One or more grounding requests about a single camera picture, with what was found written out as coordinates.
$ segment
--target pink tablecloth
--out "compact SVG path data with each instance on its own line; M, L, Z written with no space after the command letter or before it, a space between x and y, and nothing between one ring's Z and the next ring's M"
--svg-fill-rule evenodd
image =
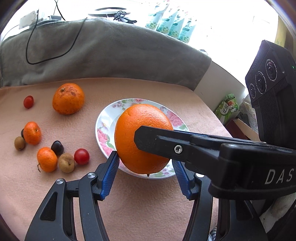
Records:
M85 106L73 115L60 115L52 108L56 89L74 82L85 92ZM34 106L23 106L32 95ZM142 98L161 103L187 124L190 131L230 136L211 110L191 90L177 85L144 80L94 78L0 89L0 214L22 241L46 193L58 178L79 179L106 158L95 138L95 122L108 104L124 98ZM43 139L37 146L16 151L14 139L29 121L39 124ZM66 174L57 169L39 173L36 154L60 140L66 152L78 148L90 153L90 163ZM78 200L75 199L77 239L83 240ZM161 180L141 179L118 171L110 195L99 202L110 240L182 240L193 202L182 195L176 177ZM212 226L217 218L214 201Z

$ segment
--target plate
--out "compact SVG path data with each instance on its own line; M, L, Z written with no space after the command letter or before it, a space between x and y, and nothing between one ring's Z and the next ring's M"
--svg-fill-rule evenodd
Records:
M174 130L189 131L186 124L178 117L172 110L163 106L162 104L145 100L145 99L123 99L105 107L99 114L96 121L96 140L103 154L108 158L112 151L115 149L114 143L114 131L115 125L119 116L130 106L134 104L150 104L160 109L170 120ZM149 177L146 174L137 174L125 167L120 161L119 169L136 177L146 179L162 179L175 175L175 171L172 165L172 160L166 165L160 172L150 174Z

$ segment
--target black cable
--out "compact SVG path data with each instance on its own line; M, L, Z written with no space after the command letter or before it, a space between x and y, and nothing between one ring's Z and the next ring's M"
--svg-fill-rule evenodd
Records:
M61 15L61 17L62 17L62 19L64 19L64 17L63 17L63 15L61 14L61 12L60 12L60 10L59 10L59 7L58 7L58 5L57 5L57 1L56 0L54 0L55 2L56 2L56 7L57 7L57 10L59 11L59 13L60 13L60 15Z
M114 19L113 20L116 20L118 22L124 22L122 19L125 19L126 20L126 23L131 23L131 24L134 24L137 22L137 20L130 20L128 18L125 18L123 16L127 15L126 12L123 12L123 11L118 11L115 15L114 15Z
M64 54L61 54L61 55L59 55L59 56L56 56L56 57L52 57L52 58L48 58L48 59L45 59L45 60L42 60L42 61L39 61L39 62L31 63L31 62L28 60L28 46L29 46L29 41L30 41L30 39L31 39L31 36L32 36L32 34L33 34L33 32L34 32L36 26L37 26L38 14L39 14L39 10L38 10L38 12L37 12L37 20L36 20L35 26L34 26L32 32L31 32L31 34L30 34L30 37L29 37L29 39L28 39L28 43L27 43L27 47L26 47L26 60L27 60L27 63L28 63L28 64L31 64L31 65L40 64L40 63L43 63L43 62L48 61L48 60L52 60L52 59L55 59L55 58L59 58L59 57L62 57L62 56L64 56L64 55L66 55L67 53L69 53L70 50L73 48L73 46L74 46L74 44L75 44L75 42L76 42L76 40L77 40L77 38L78 38L78 35L80 34L80 31L81 31L81 29L82 29L82 27L83 27L83 25L84 25L84 23L85 23L85 21L86 21L86 19L87 19L87 18L85 18L85 19L83 20L83 22L82 22L82 24L81 24L81 27L80 27L80 29L79 29L77 35L76 35L76 38L74 39L74 42L73 42L72 46L69 48L69 50L68 50L67 52L65 52Z

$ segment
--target metal screw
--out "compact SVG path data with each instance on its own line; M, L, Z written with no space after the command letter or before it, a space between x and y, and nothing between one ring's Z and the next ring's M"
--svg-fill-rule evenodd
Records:
M58 180L56 180L56 184L62 184L64 182L64 179L59 178Z
M89 174L87 174L88 178L93 178L95 176L96 176L96 174L94 172L90 172Z
M181 147L180 145L176 145L174 150L177 154L181 154L181 152L183 151L183 147Z
M203 174L199 174L199 173L196 173L195 174L197 177L200 177L200 178L202 178L202 177L204 177L205 175L203 175Z

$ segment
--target tangerine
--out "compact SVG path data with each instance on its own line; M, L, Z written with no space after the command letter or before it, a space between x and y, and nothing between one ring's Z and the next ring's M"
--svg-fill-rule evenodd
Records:
M28 144L37 145L41 141L41 130L34 121L28 122L23 131L24 139Z
M157 107L149 104L132 105L122 113L115 126L114 140L118 155L132 172L147 175L160 172L169 159L137 148L134 135L140 126L173 130L167 116Z
M57 156L49 147L43 147L37 152L37 161L37 167L40 166L45 172L53 172L57 168Z
M60 86L52 99L52 107L63 115L74 114L82 108L83 104L84 92L73 83Z

